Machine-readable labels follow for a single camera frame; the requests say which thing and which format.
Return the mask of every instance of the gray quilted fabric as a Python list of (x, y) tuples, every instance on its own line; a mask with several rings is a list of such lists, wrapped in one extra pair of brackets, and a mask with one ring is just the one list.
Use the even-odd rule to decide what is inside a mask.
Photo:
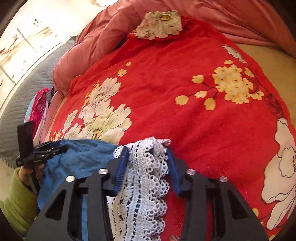
[(17, 125), (24, 123), (27, 108), (34, 95), (43, 88), (53, 86), (52, 70), (74, 43), (75, 37), (46, 57), (23, 81), (7, 104), (0, 119), (0, 157), (8, 166), (16, 167), (15, 159), (19, 155)]

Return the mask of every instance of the white lace trim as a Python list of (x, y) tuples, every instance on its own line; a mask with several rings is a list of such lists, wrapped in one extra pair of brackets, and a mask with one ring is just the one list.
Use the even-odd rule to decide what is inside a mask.
[[(166, 148), (170, 140), (154, 137), (127, 144), (129, 162), (121, 192), (108, 197), (110, 223), (115, 241), (160, 241), (167, 205), (162, 197), (168, 193)], [(123, 146), (114, 151), (119, 157)]]

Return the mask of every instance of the green fleece sweater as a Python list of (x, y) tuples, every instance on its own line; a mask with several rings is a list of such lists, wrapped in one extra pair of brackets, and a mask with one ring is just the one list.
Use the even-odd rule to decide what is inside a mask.
[(37, 216), (37, 195), (20, 181), (19, 170), (14, 171), (9, 196), (0, 201), (0, 208), (14, 230), (21, 237), (26, 237)]

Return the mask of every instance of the pink duvet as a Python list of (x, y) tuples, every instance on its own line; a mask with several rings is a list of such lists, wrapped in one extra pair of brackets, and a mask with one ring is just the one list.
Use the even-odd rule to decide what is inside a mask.
[(68, 95), (71, 80), (112, 52), (142, 21), (145, 13), (178, 10), (206, 21), (236, 43), (280, 46), (296, 57), (296, 42), (266, 0), (119, 0), (100, 12), (53, 71), (56, 90)]

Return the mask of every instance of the red blanket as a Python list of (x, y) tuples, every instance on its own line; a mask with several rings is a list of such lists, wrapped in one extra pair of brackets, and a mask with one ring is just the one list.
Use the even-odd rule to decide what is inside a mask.
[[(190, 168), (227, 176), (271, 237), (296, 204), (296, 132), (287, 107), (258, 64), (224, 35), (191, 18), (182, 26), (153, 41), (149, 31), (142, 33), (148, 39), (131, 33), (76, 77), (50, 137), (121, 145), (171, 139)], [(161, 238), (169, 240), (181, 233), (185, 200), (170, 190), (165, 201)]]

